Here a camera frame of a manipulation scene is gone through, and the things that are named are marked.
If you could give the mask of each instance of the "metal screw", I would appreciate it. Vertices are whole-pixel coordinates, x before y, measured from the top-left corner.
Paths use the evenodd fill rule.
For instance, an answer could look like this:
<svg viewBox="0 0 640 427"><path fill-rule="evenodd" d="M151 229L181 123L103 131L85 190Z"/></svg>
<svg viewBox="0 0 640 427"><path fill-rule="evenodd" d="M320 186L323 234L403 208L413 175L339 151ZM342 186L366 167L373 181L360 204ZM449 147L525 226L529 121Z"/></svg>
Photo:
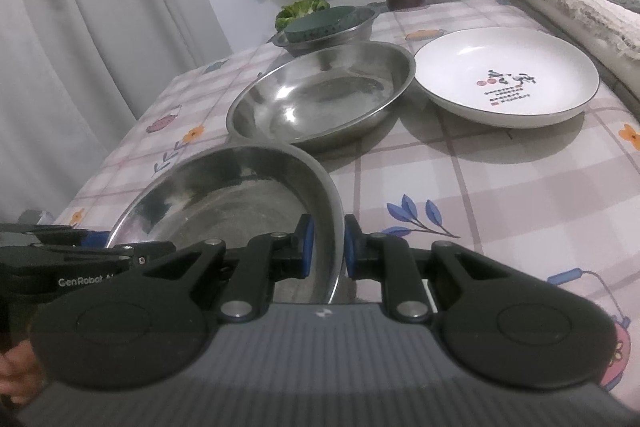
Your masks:
<svg viewBox="0 0 640 427"><path fill-rule="evenodd" d="M424 302L404 301L398 304L396 308L402 317L409 319L418 319L425 316L429 312L429 307Z"/></svg>
<svg viewBox="0 0 640 427"><path fill-rule="evenodd" d="M245 301L227 301L220 306L220 311L227 317L246 317L254 308Z"/></svg>

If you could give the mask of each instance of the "black clamp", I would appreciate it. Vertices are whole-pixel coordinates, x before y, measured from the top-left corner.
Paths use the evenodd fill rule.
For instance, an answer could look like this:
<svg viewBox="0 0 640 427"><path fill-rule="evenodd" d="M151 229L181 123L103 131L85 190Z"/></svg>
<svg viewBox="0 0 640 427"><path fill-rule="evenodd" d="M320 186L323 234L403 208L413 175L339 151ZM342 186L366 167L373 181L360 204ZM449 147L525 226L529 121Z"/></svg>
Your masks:
<svg viewBox="0 0 640 427"><path fill-rule="evenodd" d="M353 280L382 284L382 303L397 321L426 323L433 309L407 242L385 233L363 234L355 216L345 217L345 259Z"/></svg>
<svg viewBox="0 0 640 427"><path fill-rule="evenodd" d="M82 237L83 232L87 231L65 231L62 237L51 232L2 234L6 243L0 246L0 297L7 302L46 303L175 251L168 242L114 248L74 246L72 236ZM60 245L63 237L69 245Z"/></svg>
<svg viewBox="0 0 640 427"><path fill-rule="evenodd" d="M313 221L245 248L209 239L51 302L31 330L51 378L94 389L162 380L193 361L223 323L267 309L277 281L310 269ZM90 360L91 363L80 363Z"/></svg>

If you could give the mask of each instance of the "metal bowl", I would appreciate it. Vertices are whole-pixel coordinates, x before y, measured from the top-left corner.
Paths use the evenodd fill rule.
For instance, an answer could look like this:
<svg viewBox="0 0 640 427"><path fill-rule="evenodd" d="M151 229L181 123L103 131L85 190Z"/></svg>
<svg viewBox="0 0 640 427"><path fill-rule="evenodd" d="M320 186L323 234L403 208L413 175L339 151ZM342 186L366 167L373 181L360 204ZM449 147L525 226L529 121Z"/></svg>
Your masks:
<svg viewBox="0 0 640 427"><path fill-rule="evenodd" d="M231 136L309 152L369 132L414 79L415 60L386 42L354 42L296 58L248 86L226 115Z"/></svg>
<svg viewBox="0 0 640 427"><path fill-rule="evenodd" d="M293 232L305 213L315 223L311 274L277 283L274 299L328 303L342 267L340 196L316 160L285 144L244 140L175 166L131 203L107 246L156 240L183 248L221 238L244 247L261 233Z"/></svg>
<svg viewBox="0 0 640 427"><path fill-rule="evenodd" d="M373 8L359 6L355 9L355 16L357 17L358 23L352 28L327 37L305 42L289 42L284 31L281 31L271 38L271 42L279 48L286 49L293 57L301 57L314 51L333 48L334 46L346 44L347 42L368 41L371 38L373 21L378 14L379 12Z"/></svg>

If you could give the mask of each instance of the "white curtain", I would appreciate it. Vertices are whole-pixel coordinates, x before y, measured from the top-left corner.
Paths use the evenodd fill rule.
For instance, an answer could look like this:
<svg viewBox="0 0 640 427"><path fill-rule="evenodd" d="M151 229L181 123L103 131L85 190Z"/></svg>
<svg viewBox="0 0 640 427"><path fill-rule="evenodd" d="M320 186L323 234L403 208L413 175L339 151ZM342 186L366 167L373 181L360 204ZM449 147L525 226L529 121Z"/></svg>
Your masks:
<svg viewBox="0 0 640 427"><path fill-rule="evenodd" d="M174 76L229 53L208 0L0 0L0 221L61 211Z"/></svg>

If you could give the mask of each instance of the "pink tablecloth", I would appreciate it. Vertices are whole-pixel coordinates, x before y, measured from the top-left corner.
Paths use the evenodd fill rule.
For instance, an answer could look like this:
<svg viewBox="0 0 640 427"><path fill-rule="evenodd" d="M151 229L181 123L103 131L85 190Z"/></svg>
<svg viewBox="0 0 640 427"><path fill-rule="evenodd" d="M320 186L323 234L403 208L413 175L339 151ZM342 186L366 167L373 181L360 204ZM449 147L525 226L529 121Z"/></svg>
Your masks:
<svg viewBox="0 0 640 427"><path fill-rule="evenodd" d="M372 39L416 52L424 43L408 42L409 32L483 26L542 29L513 6L476 0L381 15ZM232 101L284 57L265 44L177 77L58 222L110 229L160 172L222 144ZM410 93L397 115L372 136L321 156L344 211L356 214L366 232L396 227L414 247L452 238L540 279L582 274L563 287L620 323L606 379L617 397L640 409L640 354L630 350L630 339L640 335L635 117L605 84L584 115L538 130L481 126ZM377 300L380 288L360 282L358 297Z"/></svg>

